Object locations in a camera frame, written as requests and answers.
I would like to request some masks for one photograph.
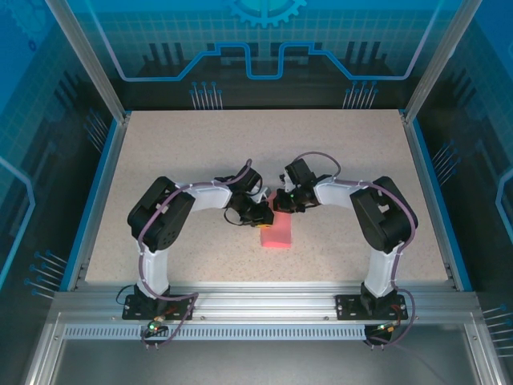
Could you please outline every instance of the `aluminum frame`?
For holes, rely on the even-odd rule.
[[[427,96],[430,94],[443,68],[454,53],[459,40],[474,18],[475,12],[478,10],[479,5],[481,5],[481,1],[482,0],[463,0],[456,11],[450,25],[447,27],[446,33],[442,37],[442,41],[434,52],[427,69],[424,71],[406,106],[405,116],[406,122],[409,124],[414,121],[421,106],[426,102]]]
[[[506,383],[475,293],[457,292],[449,286],[441,289],[439,285],[405,287],[412,291],[417,302],[417,325],[464,325],[481,383]],[[192,290],[198,291],[200,297],[192,320],[187,322],[189,327],[222,325],[236,330],[244,325],[277,326],[281,329],[307,326],[310,330],[317,330],[327,326],[372,323],[336,319],[333,296],[358,293],[358,282],[349,285],[313,283],[279,286],[203,284],[175,286],[173,292],[187,293]],[[96,287],[94,290],[55,295],[26,385],[51,382],[67,327],[126,327],[145,324],[121,319],[123,307],[114,300],[117,293],[117,288]],[[117,339],[133,340],[133,336]]]
[[[80,62],[91,78],[103,102],[111,112],[118,123],[123,123],[125,118],[125,109],[119,101],[115,90],[102,68],[101,63],[96,57],[93,47],[87,40],[79,21],[73,14],[66,0],[46,0],[46,4],[54,15],[55,20],[60,25],[73,51],[79,57]]]
[[[448,270],[450,271],[448,272],[448,276],[451,280],[454,281],[456,289],[463,290],[461,274],[467,273],[460,272],[458,264],[456,263],[454,251],[450,245],[450,240],[449,236],[447,235],[446,226],[442,219],[442,211],[437,204],[433,183],[431,182],[429,172],[427,171],[426,160],[422,156],[420,142],[417,137],[416,131],[414,130],[413,120],[409,122],[403,117],[402,122],[406,133],[406,139],[408,140],[408,144],[410,145],[411,155],[414,160],[415,168],[417,169],[418,180],[420,181],[420,185],[424,193],[424,198],[426,199],[427,210],[431,216],[434,235],[436,236],[438,241],[438,246],[440,248],[442,260],[444,261],[446,267],[448,267]]]

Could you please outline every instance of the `glass panel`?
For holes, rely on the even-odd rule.
[[[20,383],[112,117],[43,1],[0,2],[0,35],[0,383]]]
[[[459,0],[72,0],[128,109],[405,107]]]
[[[483,2],[418,114],[483,309],[513,306],[512,14]]]

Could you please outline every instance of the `white robotic arm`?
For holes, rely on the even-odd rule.
[[[318,205],[337,205],[355,211],[371,246],[369,271],[362,284],[362,305],[371,314],[379,298],[394,294],[394,261],[399,247],[411,234],[406,214],[393,200],[366,184],[344,184],[326,175],[317,178],[303,159],[285,167],[281,179],[285,188],[277,190],[275,211],[301,213]],[[374,185],[394,194],[409,209],[417,225],[417,218],[390,178],[383,176]]]
[[[270,189],[258,187],[256,182],[260,176],[252,169],[250,170],[252,171],[249,173],[250,177],[241,184],[220,185],[218,180],[213,180],[212,185],[191,185],[181,193],[184,194],[181,199],[175,199],[169,203],[168,209],[161,214],[161,220],[155,223],[154,229],[150,228],[147,231],[148,237],[144,237],[146,247],[143,252],[143,276],[151,291],[158,295],[166,294],[168,291],[168,251],[178,237],[189,213],[205,209],[232,208],[247,224],[259,226],[273,223],[273,213],[265,202]],[[166,192],[169,194],[174,188],[186,186],[186,184],[175,184],[165,177],[157,179],[128,217],[132,235],[138,237],[142,225],[159,207],[160,202],[166,197]],[[146,297],[156,298],[147,290],[142,278],[137,281],[137,287]]]

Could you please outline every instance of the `speckled tabletop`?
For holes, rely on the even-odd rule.
[[[417,213],[417,237],[402,257],[400,281],[443,281],[446,273],[410,149],[396,110],[136,111],[131,115],[86,281],[134,282],[137,248],[127,215],[158,176],[175,182],[233,175],[247,158],[265,185],[293,158],[323,151],[341,178],[390,176]],[[333,165],[310,156],[317,174]],[[370,247],[352,210],[320,206],[292,218],[290,249],[264,249],[260,230],[236,227],[221,210],[193,213],[172,246],[174,282],[334,282],[365,278]]]

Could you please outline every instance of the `purple cable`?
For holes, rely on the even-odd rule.
[[[332,162],[334,162],[334,163],[335,163],[335,165],[337,166],[337,172],[335,172],[335,173],[333,174],[333,177],[335,177],[335,178],[336,178],[337,176],[339,176],[339,175],[340,175],[340,173],[341,173],[341,171],[342,171],[342,166],[340,165],[340,163],[338,163],[338,160],[336,160],[336,159],[335,159],[335,158],[333,158],[331,155],[328,155],[328,154],[326,154],[326,153],[324,153],[324,152],[319,152],[319,151],[308,151],[308,152],[304,152],[304,153],[302,153],[301,155],[296,156],[296,159],[294,159],[294,162],[295,162],[296,160],[299,160],[299,159],[301,159],[301,158],[303,158],[303,157],[307,156],[307,155],[320,155],[320,156],[323,156],[323,157],[325,157],[325,158],[328,158],[329,160],[331,160]]]
[[[406,327],[404,332],[401,335],[399,335],[399,337],[397,337],[393,342],[389,342],[386,344],[387,346],[393,346],[393,345],[397,344],[399,341],[401,341],[406,336],[406,334],[410,331],[411,327],[414,325],[414,320],[415,320],[415,300],[414,300],[413,294],[409,290],[398,288],[398,286],[395,284],[395,276],[398,272],[399,260],[401,259],[402,251],[413,241],[413,239],[415,237],[414,217],[413,217],[411,211],[406,207],[406,205],[404,203],[401,202],[401,200],[399,198],[397,198],[393,193],[388,191],[386,188],[383,188],[382,186],[378,186],[377,184],[374,184],[371,182],[365,182],[365,181],[356,182],[354,180],[335,180],[335,183],[344,184],[344,185],[348,185],[348,186],[367,186],[367,187],[371,187],[371,188],[374,188],[374,189],[380,191],[381,193],[387,195],[392,201],[394,201],[394,203],[397,206],[399,206],[399,208],[405,213],[406,217],[408,218],[408,222],[410,223],[410,228],[411,228],[410,237],[406,240],[406,242],[404,242],[401,246],[399,246],[398,251],[395,254],[394,265],[392,266],[392,274],[390,277],[390,281],[392,283],[392,287],[396,291],[405,293],[408,295],[408,297],[410,297],[411,317],[410,317],[410,323],[408,323],[408,326]]]
[[[211,182],[196,182],[196,183],[193,183],[193,184],[186,184],[185,186],[178,188],[176,191],[174,191],[172,194],[170,194],[169,197],[167,197],[164,202],[162,202],[160,207],[153,213],[153,215],[148,220],[146,225],[144,225],[144,227],[141,230],[139,236],[137,237],[137,242],[139,243],[139,276],[141,278],[141,282],[143,283],[144,288],[148,291],[148,293],[153,295],[155,298],[162,299],[164,301],[183,301],[185,299],[191,299],[192,298],[192,303],[188,307],[187,311],[185,312],[185,315],[182,317],[182,320],[180,321],[180,324],[178,325],[178,327],[169,336],[169,338],[166,339],[164,342],[161,342],[160,345],[164,345],[166,343],[169,343],[169,342],[171,342],[175,338],[176,334],[178,333],[178,331],[180,330],[180,328],[184,324],[185,319],[191,313],[191,311],[192,311],[192,309],[194,307],[194,304],[196,303],[196,299],[198,299],[198,296],[200,294],[199,293],[192,293],[192,294],[182,295],[182,296],[179,296],[179,297],[164,297],[163,295],[159,295],[159,294],[157,294],[155,291],[153,291],[151,289],[151,287],[146,283],[146,278],[144,277],[144,271],[143,271],[143,260],[144,260],[144,250],[145,250],[145,246],[144,246],[144,243],[143,243],[144,235],[146,235],[146,232],[151,227],[151,225],[153,225],[153,222],[155,222],[157,217],[169,205],[169,202],[171,202],[181,192],[183,192],[185,190],[188,190],[188,189],[190,189],[192,187],[213,186],[213,185],[215,185],[215,186],[227,186],[229,184],[234,184],[234,183],[238,182],[239,180],[241,180],[242,178],[244,178],[244,176],[248,173],[249,169],[251,168],[251,164],[252,164],[252,160],[251,159],[246,160],[246,164],[245,164],[246,169],[239,176],[236,176],[235,178],[233,178],[231,180],[228,180],[226,182],[219,182],[219,183],[213,182],[213,181],[211,181]],[[143,332],[143,334],[141,336],[141,341],[143,343],[145,343],[146,345],[149,345],[146,342],[146,339],[144,338],[144,334],[145,333],[146,332]]]

